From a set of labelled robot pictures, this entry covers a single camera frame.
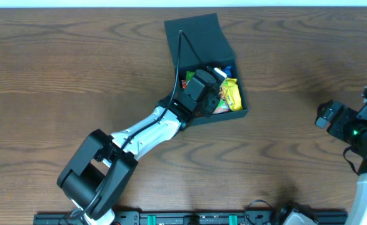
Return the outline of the yellow snack packet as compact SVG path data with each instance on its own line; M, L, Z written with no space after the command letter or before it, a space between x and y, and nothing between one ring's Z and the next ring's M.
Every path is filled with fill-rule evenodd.
M243 110L237 79L226 78L221 85L221 90L223 92L224 99L226 100L228 107L231 111Z

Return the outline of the blue cookie roll packet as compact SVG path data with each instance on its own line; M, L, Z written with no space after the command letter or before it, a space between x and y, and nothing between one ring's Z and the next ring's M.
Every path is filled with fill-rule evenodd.
M232 78L232 66L226 66L224 69L223 69L223 72L227 75L228 78Z

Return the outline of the dark green gift box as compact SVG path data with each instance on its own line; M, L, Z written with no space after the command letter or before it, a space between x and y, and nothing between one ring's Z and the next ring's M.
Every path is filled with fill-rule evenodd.
M243 89L235 53L224 36L216 13L187 17L164 22L166 37L174 67L179 69L179 79L187 80L186 73L206 66L228 68L238 85L242 110L224 112L210 117L197 115L192 125L209 124L243 118L248 113L248 103Z

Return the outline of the red Hello Panda snack box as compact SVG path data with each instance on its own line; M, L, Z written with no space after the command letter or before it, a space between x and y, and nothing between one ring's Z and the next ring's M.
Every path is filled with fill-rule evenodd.
M181 81L181 85L182 85L182 88L183 88L183 89L186 89L186 88L187 88L186 80L182 80L182 81Z

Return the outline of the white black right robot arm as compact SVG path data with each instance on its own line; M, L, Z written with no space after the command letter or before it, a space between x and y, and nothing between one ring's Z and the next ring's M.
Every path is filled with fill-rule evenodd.
M363 107L358 111L334 100L320 104L314 122L349 145L344 154L351 151L362 158L358 169L348 161L353 172L359 176L354 203L345 222L354 225L367 225L367 86L362 97Z

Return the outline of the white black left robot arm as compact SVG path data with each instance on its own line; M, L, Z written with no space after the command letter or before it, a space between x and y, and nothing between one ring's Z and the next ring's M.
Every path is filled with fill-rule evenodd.
M189 84L185 89L175 88L148 117L123 131L91 132L57 179L77 207L65 218L66 224L111 224L112 208L139 159L184 131L197 113L212 116L219 100L219 85Z

